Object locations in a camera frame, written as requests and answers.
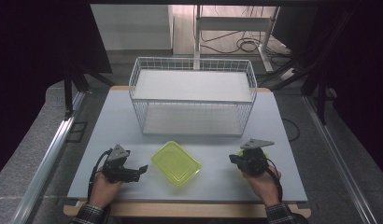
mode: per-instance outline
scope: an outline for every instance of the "white wall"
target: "white wall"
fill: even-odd
[[[172,6],[91,5],[106,50],[171,49]]]

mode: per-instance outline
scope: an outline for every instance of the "black curtain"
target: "black curtain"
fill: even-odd
[[[64,71],[111,73],[90,5],[0,1],[0,171]]]
[[[383,171],[383,3],[358,6],[326,69],[334,107]]]

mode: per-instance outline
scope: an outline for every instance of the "wrist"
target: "wrist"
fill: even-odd
[[[264,198],[262,198],[262,202],[264,203],[264,206],[266,206],[266,207],[281,204],[278,197],[264,197]]]
[[[94,207],[97,207],[99,209],[104,209],[106,207],[104,204],[99,203],[99,202],[95,202],[93,200],[88,201],[87,204],[92,205]]]

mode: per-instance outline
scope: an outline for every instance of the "metal rail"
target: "metal rail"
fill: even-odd
[[[61,147],[64,143],[64,140],[72,126],[75,115],[78,112],[78,107],[80,106],[84,98],[83,92],[78,92],[76,95],[73,105],[75,108],[75,113],[67,120],[63,120],[58,129],[57,133],[54,135],[54,138],[51,141],[49,148],[47,149],[46,155],[44,156],[42,162],[40,163],[37,171],[29,184],[28,189],[25,191],[19,206],[14,213],[11,221],[9,223],[25,223],[31,214],[32,209],[35,206],[37,197],[40,194],[40,191],[43,189],[43,186],[46,183],[46,180],[50,174],[53,164],[56,162]]]
[[[322,137],[322,140],[325,146],[327,147],[329,154],[332,157],[334,165],[336,166],[337,171],[339,172],[340,177],[346,186],[351,200],[354,202],[354,205],[361,216],[363,223],[377,223],[369,203],[367,202],[360,187],[358,186],[357,182],[355,181],[354,177],[349,171],[346,162],[344,161],[339,149],[337,148],[336,143],[334,142],[331,134],[329,133],[329,130],[325,125],[322,125],[319,121],[319,117],[315,112],[317,109],[314,105],[313,100],[311,99],[311,97],[308,96],[303,96],[303,99],[305,101],[307,109],[310,112],[312,119],[314,120],[314,123],[318,128],[319,134]]]

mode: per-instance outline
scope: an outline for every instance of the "wooden table edge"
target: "wooden table edge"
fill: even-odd
[[[64,213],[74,217],[84,204],[78,201],[75,206],[65,205]],[[311,216],[310,208],[299,208],[288,204],[293,213],[304,217]],[[238,203],[145,203],[120,202],[111,205],[114,217],[266,217],[263,204]]]

